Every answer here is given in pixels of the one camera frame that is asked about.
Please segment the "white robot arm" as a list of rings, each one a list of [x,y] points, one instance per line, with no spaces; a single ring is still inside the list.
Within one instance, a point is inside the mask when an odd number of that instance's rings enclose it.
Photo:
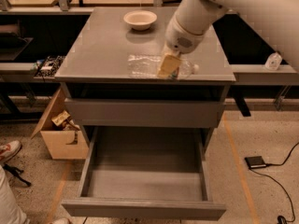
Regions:
[[[182,0],[167,25],[162,54],[193,52],[210,25],[230,10],[299,69],[299,0]]]

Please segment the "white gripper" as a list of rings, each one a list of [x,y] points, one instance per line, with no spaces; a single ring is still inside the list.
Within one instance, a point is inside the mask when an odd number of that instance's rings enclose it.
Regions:
[[[185,30],[173,16],[165,31],[165,46],[159,64],[159,78],[177,79],[181,65],[180,54],[193,52],[204,39],[204,34],[195,35]]]

